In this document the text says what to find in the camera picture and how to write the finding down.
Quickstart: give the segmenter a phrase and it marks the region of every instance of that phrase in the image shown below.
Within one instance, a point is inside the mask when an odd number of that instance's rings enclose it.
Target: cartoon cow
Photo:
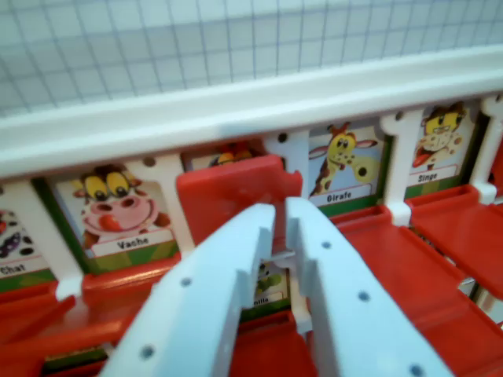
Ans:
[[[124,168],[96,167],[72,182],[74,197],[85,198],[81,211],[85,227],[83,246],[91,248],[99,240],[117,240],[146,233],[149,227],[165,227],[169,217],[160,212],[156,202],[138,189],[141,181]]]
[[[455,132],[466,116],[463,102],[450,107],[437,106],[423,119],[424,136],[417,142],[413,167],[426,165],[428,170],[452,157],[461,147],[463,137]]]
[[[340,128],[329,126],[332,139],[328,145],[318,147],[309,152],[309,159],[316,159],[326,154],[325,161],[321,165],[320,174],[316,179],[312,195],[319,195],[330,189],[332,180],[338,170],[344,170],[346,166],[353,169],[354,177],[361,183],[369,183],[375,178],[379,170],[379,162],[368,156],[359,156],[356,148],[370,148],[377,145],[375,140],[357,141],[352,132],[347,132],[350,123],[344,123]]]
[[[15,251],[22,256],[33,254],[31,238],[13,212],[0,210],[0,258]]]

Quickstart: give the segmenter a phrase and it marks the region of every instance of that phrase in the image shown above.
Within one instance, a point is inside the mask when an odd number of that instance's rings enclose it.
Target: small hole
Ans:
[[[182,279],[182,281],[180,282],[182,287],[188,287],[191,283],[192,283],[192,279],[190,279],[189,277],[184,277]]]
[[[423,368],[419,365],[412,365],[410,367],[410,374],[416,377],[421,377],[422,375],[424,375]]]
[[[364,302],[367,302],[370,300],[369,294],[365,291],[361,291],[360,293],[358,293],[358,298],[360,298]]]
[[[140,351],[140,358],[143,360],[148,360],[150,357],[152,357],[154,354],[154,347],[152,346],[143,346],[143,348]]]
[[[156,159],[154,159],[153,157],[145,157],[143,159],[143,164],[146,167],[153,167],[154,165],[156,165]]]
[[[288,135],[285,133],[279,134],[279,136],[277,137],[277,140],[280,143],[284,143],[286,141],[286,139],[288,139]]]

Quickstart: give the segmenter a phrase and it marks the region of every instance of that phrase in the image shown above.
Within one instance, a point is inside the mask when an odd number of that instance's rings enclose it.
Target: red plastic tray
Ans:
[[[503,212],[470,185],[407,200],[411,222],[458,268],[503,299]]]
[[[392,225],[385,207],[331,220],[409,319],[435,320],[457,309],[463,274],[410,230]]]
[[[503,376],[503,331],[462,292],[456,316],[419,327],[455,375]]]
[[[42,296],[35,295],[19,304],[0,305],[0,313],[6,313],[2,323],[11,327],[9,336],[0,344],[0,364],[43,360],[50,355],[117,342],[148,298],[152,285],[178,260],[179,256],[86,276],[83,298],[78,300],[69,297],[57,302],[52,296],[52,303],[40,309]],[[11,310],[13,305],[20,308]],[[28,318],[19,315],[26,310]]]
[[[242,324],[234,346],[230,374],[235,377],[316,376],[304,339],[287,310]]]

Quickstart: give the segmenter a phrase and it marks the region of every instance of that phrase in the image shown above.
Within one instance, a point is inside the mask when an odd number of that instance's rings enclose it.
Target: cartoon monkey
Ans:
[[[456,132],[466,116],[463,102],[451,106],[436,106],[431,114],[423,119],[424,136],[417,142],[413,167],[427,165],[428,170],[450,158],[461,147],[463,137]]]
[[[359,156],[354,152],[356,148],[371,148],[377,145],[375,140],[356,140],[356,135],[347,132],[350,123],[344,123],[340,128],[330,125],[328,129],[332,133],[332,139],[328,145],[318,147],[309,152],[309,159],[316,159],[326,154],[325,161],[321,165],[320,174],[316,179],[316,186],[310,194],[318,195],[330,189],[332,180],[338,170],[344,170],[346,166],[353,169],[354,177],[362,183],[369,183],[375,178],[379,170],[379,162],[368,156]]]
[[[148,232],[151,225],[163,228],[169,217],[138,188],[141,181],[125,168],[96,167],[72,182],[73,196],[85,198],[81,216],[85,227],[83,246],[90,249],[100,239],[117,240]]]

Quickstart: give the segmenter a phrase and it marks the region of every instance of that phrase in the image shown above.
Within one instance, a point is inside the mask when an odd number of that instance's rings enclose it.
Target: cartoon animal face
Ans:
[[[426,164],[430,170],[435,163],[455,154],[463,141],[456,130],[466,114],[463,102],[456,102],[448,108],[435,107],[423,119],[424,136],[417,143],[413,167]]]
[[[254,156],[253,151],[249,149],[247,143],[232,143],[221,147],[221,154],[211,161],[210,167],[225,165],[227,163],[236,163],[243,159],[250,159]]]
[[[424,136],[428,141],[423,148],[438,151],[445,147],[465,116],[463,102],[456,102],[449,108],[434,108],[430,116],[423,119]]]
[[[316,187],[311,195],[328,191],[336,171],[344,170],[346,166],[353,169],[354,177],[361,183],[369,183],[376,177],[379,162],[368,156],[359,156],[355,149],[373,147],[377,145],[377,141],[357,141],[352,132],[347,132],[349,124],[344,123],[340,128],[329,126],[332,133],[329,144],[309,152],[309,159],[316,159],[326,154],[325,162],[321,166],[320,175],[316,180]]]
[[[22,256],[33,254],[31,238],[13,212],[0,210],[0,258],[16,251]]]
[[[141,181],[120,167],[97,167],[72,182],[75,197],[84,198],[82,221],[95,236],[136,236],[159,217],[156,202],[138,189]]]

